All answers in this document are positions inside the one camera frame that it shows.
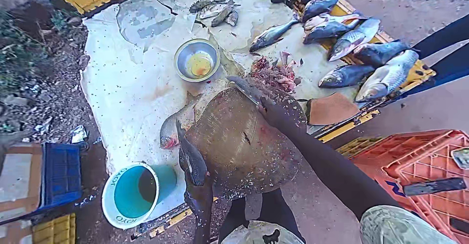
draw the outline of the hand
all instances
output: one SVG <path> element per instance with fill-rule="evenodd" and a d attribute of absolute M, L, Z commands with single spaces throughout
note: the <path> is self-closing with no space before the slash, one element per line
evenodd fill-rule
<path fill-rule="evenodd" d="M 192 212 L 199 219 L 209 219 L 212 213 L 212 202 L 213 202 L 213 189 L 212 189 L 212 177 L 210 173 L 205 174 L 205 182 L 203 186 L 196 186 L 191 179 L 189 169 L 184 172 L 186 180 L 186 191 L 184 193 L 184 201 L 189 205 Z"/>

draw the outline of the forearm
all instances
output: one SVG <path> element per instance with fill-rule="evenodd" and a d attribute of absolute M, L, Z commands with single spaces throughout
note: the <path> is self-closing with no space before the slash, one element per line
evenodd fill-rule
<path fill-rule="evenodd" d="M 302 153 L 319 179 L 355 216 L 375 205 L 399 204 L 375 181 L 337 151 L 299 130 L 284 133 Z"/>

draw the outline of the blue crate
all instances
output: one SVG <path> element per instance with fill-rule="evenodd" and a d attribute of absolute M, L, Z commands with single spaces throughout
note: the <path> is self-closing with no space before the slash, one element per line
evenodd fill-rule
<path fill-rule="evenodd" d="M 82 196 L 80 147 L 42 144 L 42 184 L 39 209 L 70 203 Z"/>

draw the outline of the brown board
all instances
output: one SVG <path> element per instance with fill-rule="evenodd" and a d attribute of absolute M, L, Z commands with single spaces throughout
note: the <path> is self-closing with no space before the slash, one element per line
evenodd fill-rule
<path fill-rule="evenodd" d="M 278 104 L 300 107 L 283 91 L 267 95 L 275 96 Z M 295 113 L 306 122 L 302 110 Z M 202 153 L 214 177 L 216 197 L 238 199 L 275 190 L 294 178 L 302 161 L 295 145 L 271 127 L 255 104 L 235 88 L 212 99 L 187 132 L 187 139 Z"/>

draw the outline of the person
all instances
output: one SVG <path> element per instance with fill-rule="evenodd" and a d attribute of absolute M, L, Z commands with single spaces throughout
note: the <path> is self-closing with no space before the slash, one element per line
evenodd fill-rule
<path fill-rule="evenodd" d="M 351 161 L 298 127 L 287 111 L 262 98 L 259 112 L 265 120 L 284 133 L 302 153 L 319 179 L 346 205 L 360 221 L 364 244 L 455 243 L 418 216 L 401 208 L 382 188 Z M 186 170 L 185 201 L 196 215 L 193 243 L 205 244 L 210 238 L 213 189 L 210 173 L 203 186 L 195 186 Z M 232 201 L 219 231 L 219 243 L 303 244 L 295 217 L 280 189 L 262 194 L 260 217 L 247 221 L 245 198 Z"/>

